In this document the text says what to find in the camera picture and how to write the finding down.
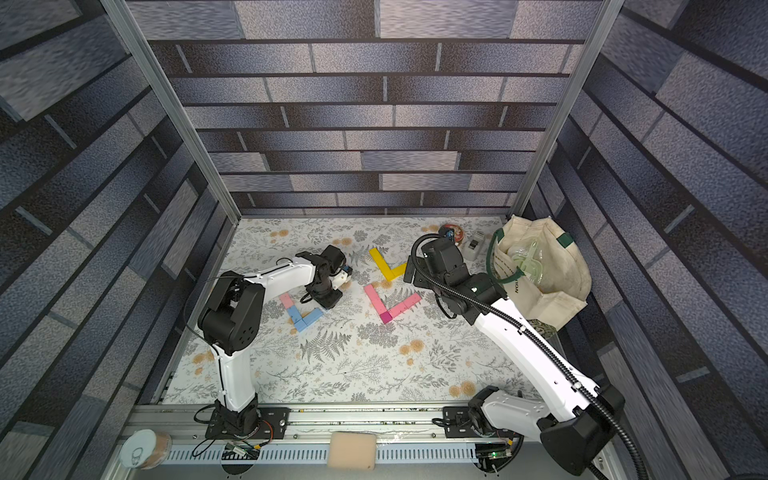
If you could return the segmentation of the pink block one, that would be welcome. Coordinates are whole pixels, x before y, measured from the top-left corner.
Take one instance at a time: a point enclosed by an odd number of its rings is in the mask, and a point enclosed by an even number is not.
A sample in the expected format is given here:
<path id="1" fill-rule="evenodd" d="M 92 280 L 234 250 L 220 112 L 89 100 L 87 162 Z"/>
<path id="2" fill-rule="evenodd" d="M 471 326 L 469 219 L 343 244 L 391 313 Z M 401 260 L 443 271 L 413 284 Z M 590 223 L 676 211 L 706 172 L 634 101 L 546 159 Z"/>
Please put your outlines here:
<path id="1" fill-rule="evenodd" d="M 404 300 L 404 304 L 408 308 L 411 308 L 413 305 L 417 304 L 420 301 L 421 301 L 421 296 L 419 294 L 417 294 L 417 293 L 414 293 L 414 294 L 412 294 L 411 296 L 407 297 Z"/>

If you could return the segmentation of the yellow block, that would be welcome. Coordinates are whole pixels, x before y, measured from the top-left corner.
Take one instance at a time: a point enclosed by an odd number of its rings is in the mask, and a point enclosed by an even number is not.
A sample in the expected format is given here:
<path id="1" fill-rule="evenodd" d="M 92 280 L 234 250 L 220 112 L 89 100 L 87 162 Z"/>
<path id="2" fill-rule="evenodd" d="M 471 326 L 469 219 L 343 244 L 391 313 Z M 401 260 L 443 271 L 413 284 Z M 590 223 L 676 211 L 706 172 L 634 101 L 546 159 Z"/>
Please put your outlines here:
<path id="1" fill-rule="evenodd" d="M 379 252 L 379 250 L 377 248 L 370 249 L 369 250 L 369 254 L 370 254 L 372 260 L 374 261 L 374 263 L 379 268 L 384 268 L 384 267 L 388 266 L 388 264 L 384 260 L 384 257 L 382 256 L 382 254 Z"/>
<path id="2" fill-rule="evenodd" d="M 391 273 L 392 273 L 392 275 L 393 275 L 395 278 L 397 278 L 397 277 L 399 277 L 399 276 L 402 276 L 402 275 L 405 273 L 405 271 L 406 271 L 406 267 L 407 267 L 407 265 L 406 265 L 406 264 L 400 265 L 399 267 L 397 267 L 397 268 L 393 269 L 393 270 L 391 271 Z"/>
<path id="3" fill-rule="evenodd" d="M 389 265 L 388 265 L 387 263 L 378 264 L 378 265 L 377 265 L 377 267 L 378 267 L 378 268 L 379 268 L 379 270 L 381 271 L 381 273 L 382 273 L 382 275 L 384 276 L 384 278 L 385 278 L 385 276 L 386 276 L 386 275 L 388 275 L 388 274 L 389 274 L 389 272 L 390 272 L 390 271 L 392 271 L 392 269 L 389 267 Z"/>

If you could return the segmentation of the blue block two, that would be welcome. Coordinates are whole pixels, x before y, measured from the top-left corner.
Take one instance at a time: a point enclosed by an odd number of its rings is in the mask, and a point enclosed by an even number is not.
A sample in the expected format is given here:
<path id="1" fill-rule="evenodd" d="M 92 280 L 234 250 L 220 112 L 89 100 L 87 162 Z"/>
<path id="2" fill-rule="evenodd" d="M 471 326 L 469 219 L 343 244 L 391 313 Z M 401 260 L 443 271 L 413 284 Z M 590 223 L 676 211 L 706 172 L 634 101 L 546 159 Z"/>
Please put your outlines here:
<path id="1" fill-rule="evenodd" d="M 303 321 L 307 326 L 309 326 L 309 325 L 312 325 L 317 320 L 319 320 L 323 315 L 324 315 L 324 311 L 316 308 L 310 313 L 308 313 L 306 316 L 304 316 Z"/>

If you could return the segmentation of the pink block three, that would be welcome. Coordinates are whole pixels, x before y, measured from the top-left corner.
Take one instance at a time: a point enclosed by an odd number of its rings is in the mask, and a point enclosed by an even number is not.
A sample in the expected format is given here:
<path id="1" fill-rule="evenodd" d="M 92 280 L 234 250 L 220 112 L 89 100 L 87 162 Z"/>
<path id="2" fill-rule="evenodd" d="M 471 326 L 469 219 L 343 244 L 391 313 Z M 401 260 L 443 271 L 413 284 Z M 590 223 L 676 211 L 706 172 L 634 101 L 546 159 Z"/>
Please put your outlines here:
<path id="1" fill-rule="evenodd" d="M 388 312 L 388 309 L 384 306 L 383 302 L 379 298 L 372 299 L 371 303 L 378 315 L 382 316 Z"/>

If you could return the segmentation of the pink block five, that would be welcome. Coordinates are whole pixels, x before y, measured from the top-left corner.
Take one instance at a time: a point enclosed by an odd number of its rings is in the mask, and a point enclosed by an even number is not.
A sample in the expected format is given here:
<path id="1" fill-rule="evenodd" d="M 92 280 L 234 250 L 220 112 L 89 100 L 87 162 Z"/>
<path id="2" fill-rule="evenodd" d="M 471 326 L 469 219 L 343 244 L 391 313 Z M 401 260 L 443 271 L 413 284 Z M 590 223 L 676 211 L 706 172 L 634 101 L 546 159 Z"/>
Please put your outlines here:
<path id="1" fill-rule="evenodd" d="M 368 298 L 371 300 L 372 303 L 376 303 L 380 301 L 380 297 L 378 296 L 372 284 L 366 285 L 364 287 L 364 292 L 368 296 Z"/>

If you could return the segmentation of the pink block four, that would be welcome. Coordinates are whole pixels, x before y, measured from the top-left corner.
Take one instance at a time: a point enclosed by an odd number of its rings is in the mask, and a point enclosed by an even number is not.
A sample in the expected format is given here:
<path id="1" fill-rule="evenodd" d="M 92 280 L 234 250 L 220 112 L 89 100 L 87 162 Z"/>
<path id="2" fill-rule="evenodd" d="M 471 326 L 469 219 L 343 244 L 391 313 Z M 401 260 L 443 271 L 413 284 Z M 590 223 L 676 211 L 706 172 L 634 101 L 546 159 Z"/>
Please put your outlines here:
<path id="1" fill-rule="evenodd" d="M 291 296 L 288 293 L 283 293 L 280 295 L 279 300 L 286 310 L 289 310 L 295 306 Z"/>

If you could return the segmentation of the pink block two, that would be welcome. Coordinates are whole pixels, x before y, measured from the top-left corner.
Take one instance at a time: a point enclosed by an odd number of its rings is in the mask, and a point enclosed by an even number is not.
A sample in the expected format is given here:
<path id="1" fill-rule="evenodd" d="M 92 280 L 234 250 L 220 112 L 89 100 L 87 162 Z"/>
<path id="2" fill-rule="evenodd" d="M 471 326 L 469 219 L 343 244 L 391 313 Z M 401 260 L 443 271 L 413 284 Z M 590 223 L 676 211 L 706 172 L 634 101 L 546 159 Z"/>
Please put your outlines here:
<path id="1" fill-rule="evenodd" d="M 396 318 L 397 316 L 401 315 L 403 312 L 407 311 L 409 309 L 409 306 L 406 304 L 405 301 L 395 305 L 391 309 L 388 310 L 389 315 L 392 318 Z"/>

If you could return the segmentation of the blue block three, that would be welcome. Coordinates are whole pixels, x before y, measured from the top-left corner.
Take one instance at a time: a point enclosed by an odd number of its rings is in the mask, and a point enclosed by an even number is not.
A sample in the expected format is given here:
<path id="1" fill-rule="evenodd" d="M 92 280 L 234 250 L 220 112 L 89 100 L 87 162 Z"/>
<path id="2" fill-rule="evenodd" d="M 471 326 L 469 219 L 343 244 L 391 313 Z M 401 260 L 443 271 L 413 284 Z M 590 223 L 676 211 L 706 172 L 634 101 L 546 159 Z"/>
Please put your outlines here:
<path id="1" fill-rule="evenodd" d="M 303 324 L 303 317 L 299 310 L 296 308 L 296 306 L 291 306 L 287 309 L 287 312 L 293 322 L 294 325 Z"/>

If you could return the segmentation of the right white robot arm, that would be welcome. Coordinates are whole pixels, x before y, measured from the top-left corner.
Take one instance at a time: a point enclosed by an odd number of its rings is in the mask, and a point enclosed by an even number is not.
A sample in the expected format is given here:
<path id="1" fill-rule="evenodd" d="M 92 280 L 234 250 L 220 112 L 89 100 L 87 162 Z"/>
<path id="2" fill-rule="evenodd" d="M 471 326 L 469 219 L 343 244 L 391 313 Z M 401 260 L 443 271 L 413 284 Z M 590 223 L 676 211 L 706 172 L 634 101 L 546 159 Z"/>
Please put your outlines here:
<path id="1" fill-rule="evenodd" d="M 539 402 L 499 390 L 476 396 L 475 406 L 486 424 L 538 438 L 550 457 L 572 475 L 589 470 L 599 476 L 594 460 L 613 438 L 619 438 L 637 477 L 648 478 L 638 446 L 620 423 L 624 396 L 613 385 L 599 385 L 572 366 L 488 276 L 462 273 L 458 286 L 452 287 L 430 275 L 424 259 L 411 258 L 404 279 L 430 288 L 440 307 L 449 308 L 492 340 L 538 391 Z"/>

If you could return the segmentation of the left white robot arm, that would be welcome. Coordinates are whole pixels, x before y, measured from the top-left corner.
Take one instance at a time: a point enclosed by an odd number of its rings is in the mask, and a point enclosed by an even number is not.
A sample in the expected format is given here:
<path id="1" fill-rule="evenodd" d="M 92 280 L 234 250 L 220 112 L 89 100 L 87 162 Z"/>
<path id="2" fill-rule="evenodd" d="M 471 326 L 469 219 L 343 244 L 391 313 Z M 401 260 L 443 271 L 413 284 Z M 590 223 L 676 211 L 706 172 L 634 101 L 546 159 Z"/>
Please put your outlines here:
<path id="1" fill-rule="evenodd" d="M 351 273 L 344 253 L 330 245 L 320 254 L 300 252 L 264 271 L 227 271 L 216 278 L 197 320 L 202 338 L 216 360 L 218 393 L 213 425 L 241 438 L 259 427 L 248 349 L 259 332 L 264 305 L 303 287 L 311 300 L 330 310 L 343 297 L 341 286 L 349 281 Z"/>

